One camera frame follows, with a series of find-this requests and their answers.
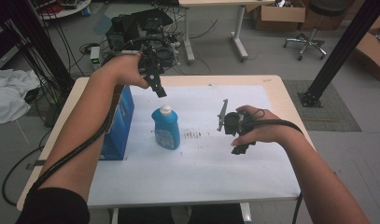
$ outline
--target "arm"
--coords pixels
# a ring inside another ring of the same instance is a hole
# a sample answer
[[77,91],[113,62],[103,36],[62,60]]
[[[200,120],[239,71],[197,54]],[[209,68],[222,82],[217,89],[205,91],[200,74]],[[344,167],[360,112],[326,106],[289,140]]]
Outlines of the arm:
[[[84,92],[62,127],[41,174],[99,130],[110,108],[113,90],[117,84],[148,87],[138,73],[139,60],[139,54],[119,56],[91,75]],[[103,136],[99,137],[47,179],[40,188],[70,189],[87,201],[103,140]]]
[[[237,109],[254,114],[258,108]],[[268,110],[262,119],[279,119]],[[303,199],[314,223],[369,223],[356,200],[333,170],[298,131],[286,126],[262,126],[233,140],[232,145],[276,142],[286,150]]]

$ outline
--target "black pole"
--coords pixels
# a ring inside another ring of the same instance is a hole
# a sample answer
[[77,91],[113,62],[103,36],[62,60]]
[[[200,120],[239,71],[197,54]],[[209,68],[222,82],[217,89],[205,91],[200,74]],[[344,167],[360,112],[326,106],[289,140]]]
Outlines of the black pole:
[[301,103],[303,106],[312,107],[318,102],[323,91],[326,90],[341,69],[350,52],[358,45],[379,15],[380,0],[366,0],[335,46],[329,59],[324,63],[317,77],[302,96]]
[[62,59],[53,47],[39,19],[26,0],[0,0],[0,14],[4,13],[18,27],[24,38],[28,38],[41,59],[55,78],[63,95],[73,88],[74,79],[67,72]]

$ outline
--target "white paper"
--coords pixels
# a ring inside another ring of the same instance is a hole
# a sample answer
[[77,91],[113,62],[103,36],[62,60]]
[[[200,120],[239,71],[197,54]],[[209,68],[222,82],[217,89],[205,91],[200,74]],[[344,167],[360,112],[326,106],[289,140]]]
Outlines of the white paper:
[[[271,109],[262,86],[165,87],[166,97],[131,87],[134,116],[124,161],[100,161],[89,206],[226,203],[295,198],[299,187],[283,148],[257,143],[231,153],[232,135],[217,131],[218,114],[240,105]],[[160,147],[152,112],[170,105],[178,114],[178,149]]]

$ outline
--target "forearm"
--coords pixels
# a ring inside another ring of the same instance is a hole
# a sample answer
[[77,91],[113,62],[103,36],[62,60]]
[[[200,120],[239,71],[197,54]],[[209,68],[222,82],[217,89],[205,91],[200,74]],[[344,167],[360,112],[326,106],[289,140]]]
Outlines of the forearm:
[[303,135],[284,131],[281,142],[291,161],[314,223],[368,223],[358,203]]
[[[115,85],[116,80],[107,74],[95,72],[91,76],[75,108],[60,131],[42,173],[100,129],[110,108]],[[41,188],[71,189],[87,199],[102,144],[103,136],[60,168]]]

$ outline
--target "black sleeve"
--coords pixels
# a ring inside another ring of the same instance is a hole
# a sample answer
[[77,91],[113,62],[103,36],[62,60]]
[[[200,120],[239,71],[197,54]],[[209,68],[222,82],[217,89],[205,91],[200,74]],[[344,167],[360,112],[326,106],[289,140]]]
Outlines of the black sleeve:
[[89,223],[88,205],[68,189],[46,188],[27,194],[18,224]]

